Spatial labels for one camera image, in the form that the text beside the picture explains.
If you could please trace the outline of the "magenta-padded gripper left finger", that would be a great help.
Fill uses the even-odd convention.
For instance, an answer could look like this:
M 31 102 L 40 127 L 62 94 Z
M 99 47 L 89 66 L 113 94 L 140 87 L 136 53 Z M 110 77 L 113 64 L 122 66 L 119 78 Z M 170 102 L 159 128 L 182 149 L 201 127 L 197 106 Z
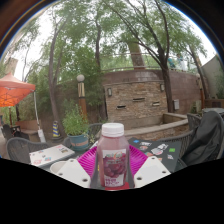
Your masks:
M 81 155 L 78 159 L 69 159 L 56 172 L 56 175 L 83 188 L 89 188 L 96 173 L 97 147 Z

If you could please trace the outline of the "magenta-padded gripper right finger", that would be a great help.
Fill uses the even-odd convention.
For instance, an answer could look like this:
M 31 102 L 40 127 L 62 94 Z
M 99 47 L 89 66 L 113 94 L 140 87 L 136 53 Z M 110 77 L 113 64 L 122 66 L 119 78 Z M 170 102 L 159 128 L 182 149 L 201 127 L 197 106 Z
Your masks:
M 130 170 L 134 187 L 140 188 L 170 175 L 168 169 L 155 156 L 148 157 L 134 146 L 130 147 Z

